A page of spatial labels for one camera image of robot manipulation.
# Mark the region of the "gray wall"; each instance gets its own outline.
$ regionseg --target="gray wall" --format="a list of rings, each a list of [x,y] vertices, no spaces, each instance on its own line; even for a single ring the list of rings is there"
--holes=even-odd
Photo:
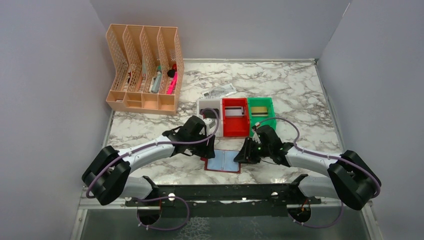
[[[184,58],[318,58],[350,0],[90,0],[110,24],[176,26]]]
[[[387,240],[424,233],[423,13],[423,0],[353,0],[318,62],[346,147],[381,179]]]
[[[88,0],[0,5],[1,239],[68,239],[110,114],[106,30]]]

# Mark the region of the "purple cable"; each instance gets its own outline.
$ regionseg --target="purple cable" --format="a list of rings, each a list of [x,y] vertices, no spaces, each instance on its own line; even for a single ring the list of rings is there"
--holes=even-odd
[[[345,208],[343,207],[343,202],[341,202],[341,209],[340,209],[340,213],[338,214],[338,217],[332,223],[329,223],[327,225],[322,225],[322,226],[309,225],[309,224],[305,224],[305,223],[302,224],[302,222],[295,220],[292,217],[292,215],[289,214],[288,216],[293,220],[294,223],[297,223],[297,224],[301,225],[302,227],[307,227],[307,228],[311,228],[311,229],[326,229],[326,228],[332,227],[332,226],[336,225],[337,223],[339,223],[340,220],[342,219],[344,211],[345,211]]]
[[[150,226],[150,225],[144,225],[142,223],[142,221],[140,220],[140,214],[137,211],[137,220],[138,220],[138,226],[139,227],[140,226],[143,226],[147,230],[148,229],[154,229],[154,230],[160,230],[160,231],[174,231],[174,230],[177,230],[177,229],[180,229],[180,228],[184,227],[189,222],[189,219],[190,219],[190,207],[189,207],[189,204],[184,199],[182,199],[179,196],[162,196],[162,197],[157,197],[157,198],[152,198],[152,199],[138,199],[138,201],[139,202],[143,202],[143,203],[147,203],[147,202],[153,202],[153,201],[158,201],[158,200],[162,200],[162,199],[178,199],[178,200],[182,201],[185,204],[185,207],[187,208],[187,216],[185,217],[184,222],[182,224],[178,225],[178,226],[171,227],[171,228],[160,228],[160,227],[155,227],[155,226]]]
[[[155,142],[153,142],[153,143],[150,143],[150,144],[147,144],[147,145],[143,145],[143,146],[141,146],[141,147],[139,147],[139,148],[136,148],[136,149],[134,149],[134,150],[132,150],[131,151],[131,153],[132,154],[135,154],[136,152],[139,152],[139,151],[141,151],[141,150],[143,150],[143,149],[146,149],[146,148],[150,148],[150,147],[153,147],[153,146],[156,146],[156,145],[162,145],[162,144],[172,144],[172,145],[191,145],[191,144],[200,144],[200,143],[203,143],[203,142],[206,142],[206,141],[209,141],[209,139],[211,139],[214,135],[215,135],[215,133],[218,131],[218,127],[220,126],[220,121],[219,121],[219,119],[220,119],[220,117],[218,116],[218,113],[215,111],[215,110],[213,110],[212,108],[210,108],[210,107],[206,107],[206,108],[204,108],[201,112],[200,112],[200,114],[203,114],[203,112],[204,111],[206,111],[206,110],[211,110],[214,114],[215,114],[215,117],[216,117],[216,119],[218,120],[218,121],[216,121],[216,127],[215,127],[215,130],[213,131],[213,133],[211,134],[211,135],[209,135],[209,136],[207,136],[205,139],[202,139],[202,140],[199,140],[199,141],[159,141],[159,142],[157,142],[157,143],[155,143]],[[88,199],[93,199],[93,198],[95,198],[95,196],[93,195],[93,196],[90,196],[90,192],[93,190],[93,187],[94,187],[94,184],[99,180],[99,178],[103,175],[103,174],[105,174],[105,172],[110,168],[110,167],[112,167],[116,162],[118,162],[119,160],[121,160],[121,159],[123,159],[123,158],[125,158],[125,157],[127,157],[129,155],[129,153],[128,152],[126,152],[126,153],[124,153],[124,154],[122,154],[122,155],[120,155],[120,156],[118,156],[117,158],[115,158],[114,160],[112,160],[107,166],[105,166],[98,174],[97,174],[97,176],[95,176],[95,178],[93,179],[93,181],[90,183],[90,185],[88,186],[88,188],[87,188],[87,192],[85,193],[85,196],[88,198]]]
[[[327,156],[327,155],[324,155],[324,154],[316,153],[316,152],[309,151],[309,150],[306,150],[306,149],[303,149],[303,148],[299,147],[299,146],[298,146],[298,144],[297,144],[297,141],[298,141],[298,139],[299,139],[299,138],[300,138],[300,136],[301,136],[301,132],[299,131],[299,128],[298,128],[295,124],[293,124],[293,122],[291,122],[291,121],[290,121],[290,120],[288,120],[288,119],[285,119],[285,118],[283,118],[283,117],[279,117],[279,116],[276,116],[276,117],[270,117],[270,118],[267,118],[267,119],[265,119],[265,120],[260,121],[260,122],[259,122],[259,124],[261,124],[261,123],[263,123],[263,122],[265,122],[265,121],[271,120],[271,119],[283,120],[284,122],[287,122],[288,124],[292,125],[292,126],[294,127],[294,129],[296,129],[297,136],[296,136],[296,138],[295,138],[295,139],[294,139],[294,141],[293,141],[293,145],[294,145],[294,147],[295,147],[297,150],[302,151],[302,152],[304,152],[304,153],[306,153],[306,154],[310,154],[310,155],[314,155],[314,156],[320,157],[320,158],[327,158],[327,157],[328,157],[328,158],[330,158],[330,159],[339,160],[339,161],[342,161],[342,162],[343,162],[343,163],[345,163],[345,164],[348,164],[348,165],[350,165],[350,166],[352,166],[352,167],[354,167],[354,168],[356,168],[356,169],[360,170],[360,171],[361,171],[361,172],[363,172],[363,173],[364,173],[367,177],[369,177],[369,178],[370,178],[370,179],[374,182],[374,184],[375,184],[376,191],[375,191],[374,195],[372,196],[372,198],[376,198],[378,195],[380,195],[381,187],[380,187],[379,182],[378,182],[378,181],[377,181],[377,179],[376,179],[373,175],[371,175],[371,173],[369,173],[367,170],[365,170],[365,169],[363,169],[362,167],[360,167],[360,166],[356,165],[355,163],[350,162],[350,161],[348,161],[348,160],[346,160],[346,159],[343,159],[343,158],[341,158],[341,157],[339,157],[339,156],[331,156],[331,155]]]
[[[372,181],[375,183],[375,187],[376,187],[376,191],[375,191],[375,193],[374,193],[374,196],[372,196],[373,198],[375,198],[375,197],[377,197],[379,194],[380,194],[380,191],[381,191],[381,187],[380,187],[380,184],[379,184],[379,182],[377,181],[377,179],[373,176],[373,175],[371,175],[371,173],[369,173],[368,171],[366,171],[365,169],[363,169],[362,167],[360,167],[360,166],[358,166],[357,164],[355,164],[355,163],[353,163],[353,162],[350,162],[350,161],[348,161],[348,160],[346,160],[346,159],[343,159],[343,158],[341,158],[341,157],[339,157],[339,156],[327,156],[327,155],[324,155],[324,154],[320,154],[320,153],[316,153],[316,152],[313,152],[313,151],[309,151],[309,150],[306,150],[306,149],[303,149],[303,148],[301,148],[301,147],[299,147],[298,146],[298,144],[297,144],[297,141],[299,140],[299,138],[300,138],[300,136],[301,136],[301,132],[299,131],[299,128],[293,123],[293,122],[291,122],[290,120],[288,120],[288,119],[286,119],[286,118],[284,118],[284,117],[279,117],[279,116],[276,116],[276,117],[270,117],[270,118],[267,118],[267,119],[264,119],[264,120],[262,120],[262,121],[260,121],[259,122],[259,125],[261,124],[261,123],[263,123],[263,122],[265,122],[265,121],[268,121],[268,120],[271,120],[271,119],[278,119],[278,120],[283,120],[284,122],[286,122],[286,123],[288,123],[288,124],[290,124],[291,126],[293,126],[293,128],[296,130],[296,132],[297,132],[297,136],[296,136],[296,138],[294,139],[294,141],[293,141],[293,145],[294,145],[294,147],[297,149],[297,150],[299,150],[299,151],[302,151],[303,153],[306,153],[306,154],[310,154],[310,155],[314,155],[314,156],[317,156],[317,157],[321,157],[321,158],[330,158],[330,159],[334,159],[334,160],[339,160],[339,161],[342,161],[342,162],[344,162],[344,163],[346,163],[346,164],[348,164],[348,165],[351,165],[352,167],[354,167],[354,168],[356,168],[356,169],[359,169],[360,171],[362,171],[367,177],[369,177],[370,179],[372,179]],[[343,202],[341,202],[341,210],[340,210],[340,213],[338,214],[338,217],[332,222],[332,223],[330,223],[330,224],[327,224],[327,225],[323,225],[323,226],[316,226],[316,225],[308,225],[308,224],[302,224],[301,222],[299,222],[299,221],[296,221],[290,214],[289,214],[289,217],[291,218],[291,219],[293,219],[293,221],[295,222],[295,223],[297,223],[297,224],[299,224],[299,225],[302,225],[303,227],[307,227],[307,228],[312,228],[312,229],[324,229],[324,228],[329,228],[329,227],[332,227],[332,226],[334,226],[334,225],[336,225],[341,219],[342,219],[342,215],[343,215],[343,212],[345,211],[345,209],[344,209],[344,207],[343,207]]]

